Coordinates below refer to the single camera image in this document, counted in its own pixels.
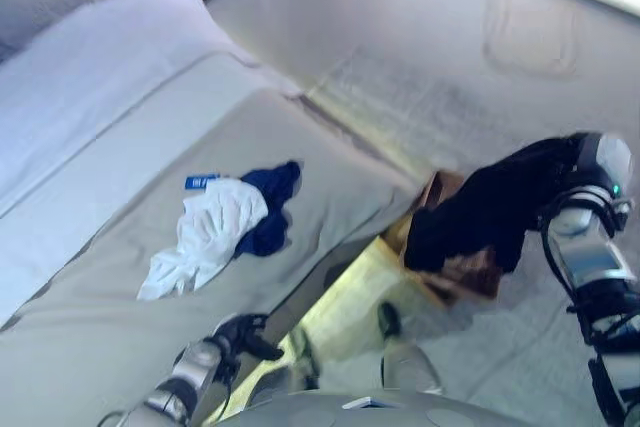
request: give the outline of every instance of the cardboard box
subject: cardboard box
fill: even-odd
[[[489,301],[498,295],[502,270],[495,265],[493,248],[488,247],[473,255],[446,259],[440,273],[412,271],[404,264],[404,252],[411,227],[413,212],[418,208],[435,209],[453,196],[464,183],[464,177],[455,172],[438,171],[427,183],[411,212],[389,227],[382,235],[381,248],[405,275],[416,282],[434,304],[450,307],[459,298]]]

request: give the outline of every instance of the black garment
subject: black garment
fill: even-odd
[[[564,187],[584,134],[535,142],[471,175],[435,210],[413,216],[405,263],[438,272],[445,258],[493,246],[496,264],[513,272],[525,231],[536,229],[540,210]]]

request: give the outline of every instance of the robotic forearm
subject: robotic forearm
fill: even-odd
[[[176,358],[171,375],[129,412],[114,412],[117,427],[178,427],[191,425],[193,413],[214,383],[227,388],[240,368],[240,354],[277,360],[282,350],[260,337],[266,315],[236,315],[223,321],[208,337],[189,344]]]
[[[546,210],[541,234],[551,270],[572,301],[587,345],[598,405],[610,425],[640,425],[640,284],[612,239],[632,202],[622,196],[631,152],[619,138],[582,140],[567,191]]]

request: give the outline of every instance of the blue tag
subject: blue tag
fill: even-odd
[[[207,188],[207,182],[220,177],[220,174],[192,175],[187,177],[184,182],[184,188],[187,190],[204,190]]]

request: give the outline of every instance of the navy blue garment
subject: navy blue garment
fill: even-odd
[[[269,213],[240,239],[236,246],[235,257],[240,254],[266,257],[282,248],[289,227],[282,213],[282,207],[293,195],[293,189],[299,178],[300,166],[294,161],[279,165],[275,169],[252,170],[240,178],[262,193]]]

